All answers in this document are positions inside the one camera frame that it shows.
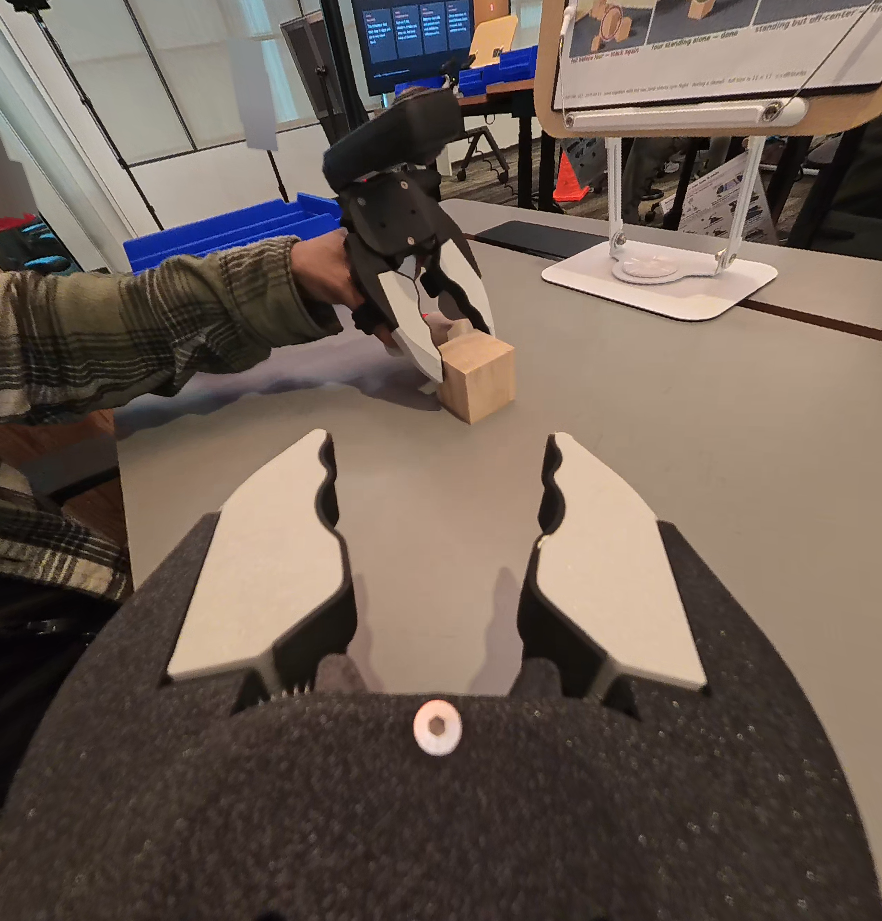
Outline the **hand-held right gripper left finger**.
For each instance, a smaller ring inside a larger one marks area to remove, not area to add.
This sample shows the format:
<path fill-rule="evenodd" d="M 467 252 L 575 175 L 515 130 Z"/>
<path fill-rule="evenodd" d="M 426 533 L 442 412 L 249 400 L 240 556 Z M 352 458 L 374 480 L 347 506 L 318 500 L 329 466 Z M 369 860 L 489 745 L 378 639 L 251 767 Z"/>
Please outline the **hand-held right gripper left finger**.
<path fill-rule="evenodd" d="M 313 429 L 219 509 L 167 666 L 171 683 L 252 673 L 270 697 L 310 694 L 358 615 L 338 529 L 332 435 Z"/>

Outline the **large natural wooden cube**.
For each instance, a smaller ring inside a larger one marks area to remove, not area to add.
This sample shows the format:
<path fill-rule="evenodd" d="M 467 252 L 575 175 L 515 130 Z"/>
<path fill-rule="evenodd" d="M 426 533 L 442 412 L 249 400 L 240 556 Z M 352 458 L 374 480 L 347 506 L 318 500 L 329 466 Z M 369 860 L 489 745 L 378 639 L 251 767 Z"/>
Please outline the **large natural wooden cube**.
<path fill-rule="evenodd" d="M 441 344 L 439 352 L 439 401 L 460 421 L 474 425 L 515 399 L 516 351 L 510 344 L 473 331 Z"/>

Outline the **person's left hand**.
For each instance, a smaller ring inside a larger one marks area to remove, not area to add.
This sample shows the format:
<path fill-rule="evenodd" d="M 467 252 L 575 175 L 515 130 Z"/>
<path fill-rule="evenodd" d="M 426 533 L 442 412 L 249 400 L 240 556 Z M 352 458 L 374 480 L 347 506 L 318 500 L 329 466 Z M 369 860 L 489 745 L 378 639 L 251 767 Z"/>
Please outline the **person's left hand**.
<path fill-rule="evenodd" d="M 343 230 L 281 239 L 284 291 L 277 309 L 281 344 L 316 342 L 344 330 L 339 308 L 354 313 L 364 296 L 353 281 Z"/>

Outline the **black flat tablet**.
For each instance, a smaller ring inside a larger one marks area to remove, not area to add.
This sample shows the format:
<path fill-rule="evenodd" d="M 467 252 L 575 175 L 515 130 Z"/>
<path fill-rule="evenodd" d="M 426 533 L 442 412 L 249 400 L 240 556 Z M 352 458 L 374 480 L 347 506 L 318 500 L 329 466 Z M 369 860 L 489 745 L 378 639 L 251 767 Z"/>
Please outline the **black flat tablet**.
<path fill-rule="evenodd" d="M 570 259 L 608 241 L 608 237 L 570 228 L 510 220 L 485 229 L 473 240 L 548 260 Z"/>

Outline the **orange traffic cone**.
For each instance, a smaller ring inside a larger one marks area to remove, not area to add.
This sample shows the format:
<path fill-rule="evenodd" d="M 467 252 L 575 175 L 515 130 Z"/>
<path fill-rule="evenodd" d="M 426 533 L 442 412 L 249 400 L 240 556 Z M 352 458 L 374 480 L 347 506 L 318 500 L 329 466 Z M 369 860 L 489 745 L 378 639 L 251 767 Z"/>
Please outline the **orange traffic cone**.
<path fill-rule="evenodd" d="M 580 183 L 569 157 L 562 151 L 555 175 L 552 200 L 557 204 L 577 203 L 583 201 L 590 190 L 590 186 Z"/>

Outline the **background table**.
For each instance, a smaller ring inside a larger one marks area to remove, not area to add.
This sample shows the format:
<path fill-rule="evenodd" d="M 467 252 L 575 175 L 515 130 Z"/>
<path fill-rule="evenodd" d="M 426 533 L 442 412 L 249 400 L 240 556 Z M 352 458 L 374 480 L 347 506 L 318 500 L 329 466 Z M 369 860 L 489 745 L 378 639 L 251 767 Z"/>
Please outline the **background table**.
<path fill-rule="evenodd" d="M 465 116 L 508 114 L 518 121 L 517 205 L 533 209 L 532 119 L 534 105 L 534 80 L 494 84 L 481 96 L 459 98 Z"/>

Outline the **blue plastic bin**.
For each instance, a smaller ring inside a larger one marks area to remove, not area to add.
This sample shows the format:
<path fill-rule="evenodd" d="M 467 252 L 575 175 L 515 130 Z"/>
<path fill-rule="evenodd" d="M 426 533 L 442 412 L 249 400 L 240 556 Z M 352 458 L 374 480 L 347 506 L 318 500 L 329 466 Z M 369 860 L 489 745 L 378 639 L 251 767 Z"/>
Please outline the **blue plastic bin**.
<path fill-rule="evenodd" d="M 140 273 L 174 256 L 203 258 L 279 236 L 310 239 L 330 233 L 340 224 L 341 208 L 336 200 L 301 192 L 294 201 L 265 201 L 132 238 L 123 247 L 130 270 Z"/>

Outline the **light wooden board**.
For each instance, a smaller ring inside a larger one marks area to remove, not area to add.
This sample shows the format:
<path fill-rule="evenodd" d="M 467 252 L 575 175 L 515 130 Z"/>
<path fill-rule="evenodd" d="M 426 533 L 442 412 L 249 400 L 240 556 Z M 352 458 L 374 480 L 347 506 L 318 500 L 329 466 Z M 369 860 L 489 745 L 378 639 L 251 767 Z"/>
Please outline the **light wooden board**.
<path fill-rule="evenodd" d="M 490 19 L 478 25 L 470 45 L 469 69 L 499 63 L 510 52 L 516 36 L 518 18 L 514 15 Z"/>

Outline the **person's plaid shirt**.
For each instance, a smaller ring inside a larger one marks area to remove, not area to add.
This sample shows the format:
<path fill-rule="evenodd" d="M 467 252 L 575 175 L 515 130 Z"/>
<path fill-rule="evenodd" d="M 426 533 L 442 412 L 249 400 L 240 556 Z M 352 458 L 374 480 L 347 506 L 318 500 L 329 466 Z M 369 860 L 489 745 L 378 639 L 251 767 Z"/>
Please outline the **person's plaid shirt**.
<path fill-rule="evenodd" d="M 106 602 L 124 601 L 131 589 L 127 550 L 37 495 L 1 459 L 0 577 Z"/>

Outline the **white stand with wooden board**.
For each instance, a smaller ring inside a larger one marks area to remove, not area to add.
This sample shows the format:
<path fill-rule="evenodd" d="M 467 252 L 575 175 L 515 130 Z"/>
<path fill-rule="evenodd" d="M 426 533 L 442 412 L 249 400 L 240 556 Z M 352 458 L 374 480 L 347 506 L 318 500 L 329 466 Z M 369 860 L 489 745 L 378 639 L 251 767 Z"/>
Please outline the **white stand with wooden board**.
<path fill-rule="evenodd" d="M 771 283 L 777 270 L 740 260 L 743 227 L 762 150 L 771 135 L 842 132 L 882 114 L 882 83 L 867 91 L 791 97 L 724 98 L 703 102 L 583 109 L 553 108 L 562 40 L 573 19 L 573 2 L 544 2 L 534 85 L 536 115 L 556 139 L 603 137 L 608 156 L 608 241 L 551 264 L 542 280 L 656 316 L 716 319 Z M 698 251 L 630 237 L 622 218 L 621 141 L 674 136 L 732 135 L 747 138 L 744 180 L 728 237 L 716 249 Z"/>

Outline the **person's dark trousers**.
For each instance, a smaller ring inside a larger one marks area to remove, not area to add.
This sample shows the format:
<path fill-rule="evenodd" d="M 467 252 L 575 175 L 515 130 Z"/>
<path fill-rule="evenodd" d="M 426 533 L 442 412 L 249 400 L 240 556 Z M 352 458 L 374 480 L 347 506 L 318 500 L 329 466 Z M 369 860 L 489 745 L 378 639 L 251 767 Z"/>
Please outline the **person's dark trousers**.
<path fill-rule="evenodd" d="M 0 809 L 47 708 L 119 607 L 0 575 Z"/>

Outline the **printed leaflet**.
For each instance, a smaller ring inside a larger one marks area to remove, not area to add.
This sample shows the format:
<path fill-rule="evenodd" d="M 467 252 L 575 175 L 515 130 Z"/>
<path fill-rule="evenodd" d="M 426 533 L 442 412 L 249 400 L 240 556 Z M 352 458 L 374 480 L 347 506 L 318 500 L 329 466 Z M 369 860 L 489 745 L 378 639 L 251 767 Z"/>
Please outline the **printed leaflet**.
<path fill-rule="evenodd" d="M 747 159 L 748 153 L 743 152 L 690 183 L 678 224 L 680 232 L 719 238 L 730 235 Z M 746 242 L 778 244 L 759 174 L 750 195 L 743 239 Z"/>

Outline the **printed instruction sheet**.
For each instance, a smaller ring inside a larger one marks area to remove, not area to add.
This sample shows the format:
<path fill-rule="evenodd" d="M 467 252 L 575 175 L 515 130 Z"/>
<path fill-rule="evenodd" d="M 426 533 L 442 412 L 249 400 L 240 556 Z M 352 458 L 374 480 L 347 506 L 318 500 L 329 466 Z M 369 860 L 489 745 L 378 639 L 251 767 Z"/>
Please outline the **printed instruction sheet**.
<path fill-rule="evenodd" d="M 573 2 L 553 108 L 831 95 L 882 83 L 882 2 Z"/>

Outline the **teal office chair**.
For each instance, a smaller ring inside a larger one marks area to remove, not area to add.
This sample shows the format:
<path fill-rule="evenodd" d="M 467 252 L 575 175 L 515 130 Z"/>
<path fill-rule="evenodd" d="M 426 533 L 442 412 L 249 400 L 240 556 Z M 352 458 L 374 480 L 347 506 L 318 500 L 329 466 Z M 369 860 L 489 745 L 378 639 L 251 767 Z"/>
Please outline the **teal office chair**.
<path fill-rule="evenodd" d="M 50 275 L 76 272 L 79 266 L 49 224 L 27 213 L 0 218 L 0 269 Z"/>

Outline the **black table bracket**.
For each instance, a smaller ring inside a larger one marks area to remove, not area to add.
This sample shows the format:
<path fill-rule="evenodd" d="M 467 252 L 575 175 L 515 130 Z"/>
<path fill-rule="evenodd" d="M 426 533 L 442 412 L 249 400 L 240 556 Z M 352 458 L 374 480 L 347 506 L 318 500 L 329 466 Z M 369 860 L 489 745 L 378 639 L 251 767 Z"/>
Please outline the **black table bracket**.
<path fill-rule="evenodd" d="M 18 469 L 36 494 L 62 507 L 119 479 L 117 440 L 114 434 L 100 432 L 27 460 Z"/>

